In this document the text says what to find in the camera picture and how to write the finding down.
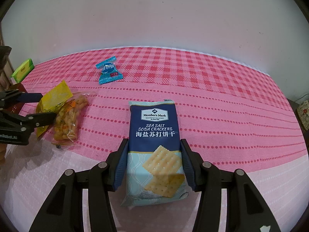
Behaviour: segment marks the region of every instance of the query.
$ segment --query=green package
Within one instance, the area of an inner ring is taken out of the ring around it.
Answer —
[[[13,72],[11,80],[13,84],[20,83],[24,78],[34,69],[32,59],[29,58],[24,61],[17,69]]]

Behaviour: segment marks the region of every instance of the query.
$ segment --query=metal screw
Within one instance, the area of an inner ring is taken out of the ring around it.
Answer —
[[[67,170],[64,172],[64,174],[65,174],[66,176],[70,176],[72,173],[73,173],[73,170],[72,170],[72,169],[67,169]]]
[[[203,162],[202,165],[203,165],[203,167],[206,167],[206,168],[210,168],[211,167],[211,163],[208,162],[208,161]]]
[[[244,172],[243,170],[241,170],[241,169],[237,169],[237,170],[236,170],[236,173],[237,173],[238,175],[240,175],[240,176],[243,176],[243,175],[245,174],[245,172]]]
[[[99,167],[99,168],[107,167],[107,163],[106,163],[105,161],[100,162],[100,163],[98,164],[98,167]]]

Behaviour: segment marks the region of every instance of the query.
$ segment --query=white wall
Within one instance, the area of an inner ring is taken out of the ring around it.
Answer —
[[[29,57],[165,46],[255,66],[291,99],[309,92],[309,24],[293,0],[16,0],[2,28],[14,67]]]

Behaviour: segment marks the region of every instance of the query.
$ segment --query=checkered tablecloth pattern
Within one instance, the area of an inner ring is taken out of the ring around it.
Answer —
[[[124,79],[99,85],[95,65],[113,55]],[[267,74],[202,53],[124,47],[49,60],[35,66],[23,84],[28,92],[44,94],[63,79],[73,92],[92,92],[75,146],[63,151],[47,141],[51,133],[39,142],[32,136],[28,147],[11,146],[1,172],[0,204],[20,231],[29,230],[64,170],[91,168],[128,137],[129,100],[174,100],[180,137],[220,169],[244,169],[283,232],[289,232],[305,210],[309,196],[305,142],[286,98]],[[21,114],[33,113],[35,107],[26,104]],[[198,193],[132,209],[120,206],[124,194],[125,183],[110,194],[118,231],[192,231]],[[226,211],[222,203],[220,232],[225,231]],[[85,231],[90,231],[87,217],[86,209]]]

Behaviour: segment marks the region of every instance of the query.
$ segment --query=sea salt soda crackers package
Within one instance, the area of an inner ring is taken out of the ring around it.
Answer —
[[[174,101],[129,101],[127,191],[123,206],[166,203],[188,196]]]

